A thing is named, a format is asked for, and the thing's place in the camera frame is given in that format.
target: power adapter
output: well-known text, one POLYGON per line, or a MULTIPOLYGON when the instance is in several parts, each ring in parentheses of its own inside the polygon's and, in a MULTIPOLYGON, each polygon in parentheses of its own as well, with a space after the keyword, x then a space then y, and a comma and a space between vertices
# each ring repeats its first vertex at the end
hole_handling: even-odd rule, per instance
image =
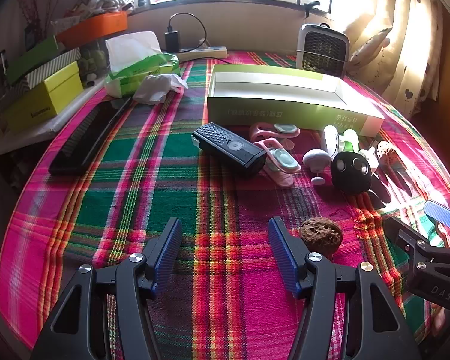
POLYGON ((180 51, 180 32, 173 31, 172 26, 168 26, 167 32, 165 32, 165 47, 167 53, 180 51))

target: crumpled tissue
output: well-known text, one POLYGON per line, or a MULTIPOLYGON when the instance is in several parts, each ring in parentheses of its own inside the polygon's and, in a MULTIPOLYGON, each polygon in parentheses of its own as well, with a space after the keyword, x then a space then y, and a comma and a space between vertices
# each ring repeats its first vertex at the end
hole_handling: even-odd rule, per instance
POLYGON ((188 89, 188 85, 174 73, 147 76, 143 79, 133 100, 142 104, 158 104, 165 101, 169 91, 178 92, 179 88, 188 89))

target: green tissue package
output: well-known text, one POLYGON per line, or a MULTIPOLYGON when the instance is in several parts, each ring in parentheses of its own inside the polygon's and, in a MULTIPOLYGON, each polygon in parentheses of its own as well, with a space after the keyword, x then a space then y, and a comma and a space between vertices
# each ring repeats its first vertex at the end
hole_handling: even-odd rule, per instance
POLYGON ((132 95, 146 76, 167 73, 180 76, 179 59, 172 54, 155 54, 115 74, 110 73, 105 80, 105 89, 116 98, 132 95))

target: plaid tablecloth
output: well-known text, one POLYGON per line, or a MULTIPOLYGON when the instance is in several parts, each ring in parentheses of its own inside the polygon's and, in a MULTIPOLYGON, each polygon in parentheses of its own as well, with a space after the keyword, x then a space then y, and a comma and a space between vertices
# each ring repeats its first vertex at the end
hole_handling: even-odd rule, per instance
MULTIPOLYGON (((290 67, 293 57, 233 52, 232 63, 290 67)), ((375 209, 367 193, 346 197, 331 184, 311 185, 305 171, 292 188, 277 188, 261 172, 243 181, 191 142, 207 122, 205 93, 215 60, 182 67, 189 89, 155 107, 135 104, 121 118, 81 178, 52 178, 48 166, 67 137, 101 101, 101 90, 52 142, 28 181, 7 229, 0 257, 0 311, 29 347, 51 308, 82 263, 99 268, 143 249, 170 216, 183 222, 183 243, 169 291, 149 302, 166 359, 285 359, 303 302, 286 292, 267 239, 267 222, 282 216, 297 234, 302 221, 327 216, 343 230, 335 263, 363 260, 379 269, 419 341, 431 326, 430 304, 404 291, 406 255, 383 235, 382 221, 395 215, 442 239, 423 213, 426 199, 450 207, 450 176, 421 135, 393 107, 351 82, 385 116, 381 139, 400 161, 380 169, 385 203, 375 209)), ((246 129, 237 128, 246 135, 246 129)), ((319 147, 317 131, 294 139, 294 157, 319 147)), ((366 139, 362 144, 369 144, 366 139)), ((440 231, 450 245, 450 232, 440 231)), ((337 297, 329 357, 340 350, 342 297, 337 297)), ((115 305, 109 304, 112 350, 120 358, 115 305)))

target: silver screw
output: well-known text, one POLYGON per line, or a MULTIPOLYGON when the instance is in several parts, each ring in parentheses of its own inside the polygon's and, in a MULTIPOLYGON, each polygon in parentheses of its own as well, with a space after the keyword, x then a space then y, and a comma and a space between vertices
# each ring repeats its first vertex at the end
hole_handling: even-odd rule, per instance
POLYGON ((80 266, 80 268, 78 269, 78 271, 81 274, 87 274, 92 270, 92 266, 90 264, 83 264, 80 266))
POLYGON ((128 257, 128 259, 132 263, 139 263, 140 261, 143 260, 143 254, 141 254, 141 253, 133 253, 133 254, 130 255, 130 257, 128 257))
POLYGON ((360 264, 360 268, 366 272, 373 271, 373 265, 370 264, 368 261, 363 261, 363 263, 360 264))
POLYGON ((320 253, 313 251, 308 255, 308 258, 312 261, 318 262, 322 260, 322 255, 320 253))

